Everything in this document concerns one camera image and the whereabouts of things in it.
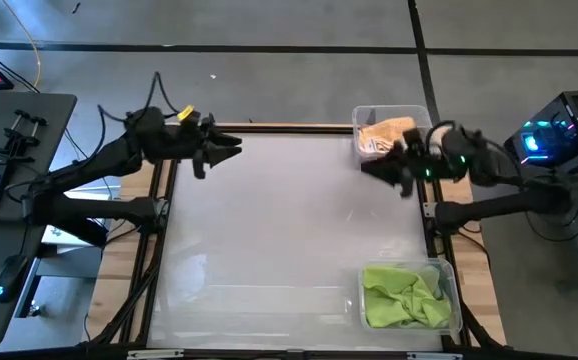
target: plastic container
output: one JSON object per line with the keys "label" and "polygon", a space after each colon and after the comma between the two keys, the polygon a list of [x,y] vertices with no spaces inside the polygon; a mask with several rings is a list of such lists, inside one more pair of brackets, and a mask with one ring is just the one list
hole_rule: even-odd
{"label": "plastic container", "polygon": [[365,125],[374,125],[382,121],[394,118],[411,117],[416,127],[431,128],[429,112],[425,107],[419,105],[365,105],[356,106],[351,114],[353,122],[353,147],[358,163],[373,160],[380,157],[380,154],[369,155],[360,150],[358,141],[360,128]]}
{"label": "plastic container", "polygon": [[392,260],[376,260],[370,261],[365,264],[365,266],[393,266],[397,268],[404,268],[411,271],[417,271],[427,265],[434,266],[440,271],[440,279],[438,281],[438,286],[442,290],[443,294],[448,297],[451,302],[451,317],[447,322],[447,326],[443,328],[426,328],[426,327],[412,327],[404,328],[398,326],[384,327],[384,328],[373,328],[367,322],[367,316],[365,313],[365,291],[362,286],[363,283],[363,269],[360,269],[358,274],[358,289],[360,293],[360,322],[365,329],[369,331],[379,331],[379,332],[394,332],[394,333],[416,333],[416,334],[439,334],[439,335],[454,335],[462,328],[462,313],[460,312],[460,300],[458,298],[458,288],[456,286],[456,276],[453,271],[453,267],[447,260],[444,259],[425,259],[425,260],[402,260],[402,259],[392,259]]}

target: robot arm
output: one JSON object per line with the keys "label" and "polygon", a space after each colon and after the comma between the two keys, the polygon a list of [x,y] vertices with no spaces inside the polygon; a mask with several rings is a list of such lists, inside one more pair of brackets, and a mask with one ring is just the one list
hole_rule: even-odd
{"label": "robot arm", "polygon": [[22,198],[23,219],[32,225],[54,225],[95,246],[103,246],[106,229],[89,218],[127,219],[141,231],[151,232],[160,224],[165,204],[151,198],[131,201],[70,199],[65,191],[105,176],[124,176],[140,170],[143,158],[191,159],[194,175],[204,179],[204,164],[213,167],[241,152],[239,138],[220,133],[210,114],[191,112],[180,124],[165,124],[159,108],[131,114],[125,133],[97,154],[34,180]]}
{"label": "robot arm", "polygon": [[471,204],[440,202],[433,211],[436,227],[440,231],[455,232],[468,221],[487,217],[524,211],[566,213],[571,208],[570,193],[558,182],[524,181],[520,176],[501,175],[495,153],[488,148],[491,142],[479,131],[452,128],[443,135],[439,152],[430,150],[430,136],[423,141],[418,129],[406,131],[403,139],[404,144],[395,142],[385,156],[361,165],[363,172],[392,186],[401,184],[403,197],[411,196],[414,180],[458,181],[467,173],[475,185],[508,184],[524,190]]}

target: metal bracket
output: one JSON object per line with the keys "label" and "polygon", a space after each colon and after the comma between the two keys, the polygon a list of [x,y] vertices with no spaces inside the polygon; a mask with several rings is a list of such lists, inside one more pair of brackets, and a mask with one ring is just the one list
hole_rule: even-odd
{"label": "metal bracket", "polygon": [[185,356],[184,349],[138,350],[127,353],[128,360],[140,359],[181,359]]}
{"label": "metal bracket", "polygon": [[165,199],[160,199],[156,203],[156,214],[158,214],[158,217],[156,218],[156,224],[159,228],[163,228],[165,226],[165,219],[169,217],[170,208],[171,204]]}
{"label": "metal bracket", "polygon": [[422,210],[426,218],[434,218],[436,216],[436,203],[426,202],[422,203]]}
{"label": "metal bracket", "polygon": [[462,360],[462,354],[407,353],[407,360]]}

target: food item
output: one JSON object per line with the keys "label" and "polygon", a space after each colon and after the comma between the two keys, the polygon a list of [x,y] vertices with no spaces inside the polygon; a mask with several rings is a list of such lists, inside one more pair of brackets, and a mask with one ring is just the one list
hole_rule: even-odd
{"label": "food item", "polygon": [[358,149],[363,155],[386,154],[396,140],[402,138],[402,133],[416,127],[411,117],[393,118],[381,121],[375,125],[360,128]]}

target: green towel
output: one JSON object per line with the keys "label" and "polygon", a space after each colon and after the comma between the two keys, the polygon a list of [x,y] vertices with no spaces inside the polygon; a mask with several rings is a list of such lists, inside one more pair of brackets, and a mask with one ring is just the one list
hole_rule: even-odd
{"label": "green towel", "polygon": [[440,273],[433,266],[412,272],[389,266],[363,271],[365,314],[374,328],[387,326],[445,327],[451,303],[438,288]]}

